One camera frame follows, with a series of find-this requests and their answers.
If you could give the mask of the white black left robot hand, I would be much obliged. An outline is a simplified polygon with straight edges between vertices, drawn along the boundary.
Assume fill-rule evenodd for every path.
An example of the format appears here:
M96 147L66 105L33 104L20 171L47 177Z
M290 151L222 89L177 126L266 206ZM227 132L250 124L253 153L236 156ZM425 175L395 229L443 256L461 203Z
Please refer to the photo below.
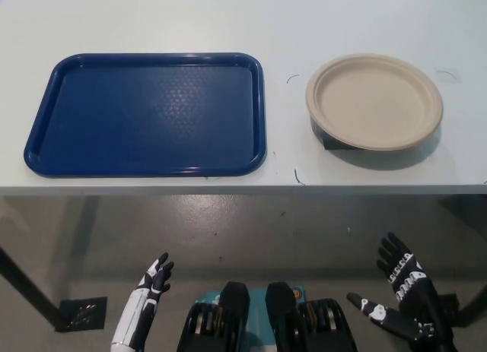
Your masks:
M170 289L173 262L168 253L157 258L131 292L118 321L110 351L144 351L161 295Z

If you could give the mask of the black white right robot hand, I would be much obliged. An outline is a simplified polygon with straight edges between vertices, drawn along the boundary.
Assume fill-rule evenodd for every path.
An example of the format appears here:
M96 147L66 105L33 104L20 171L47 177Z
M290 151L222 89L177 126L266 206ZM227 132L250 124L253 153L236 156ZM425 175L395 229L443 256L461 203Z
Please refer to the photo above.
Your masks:
M378 268L398 301L394 309L357 293L348 301L370 322L401 338L413 351L456 351L454 333L431 278L414 253L394 233L380 241Z

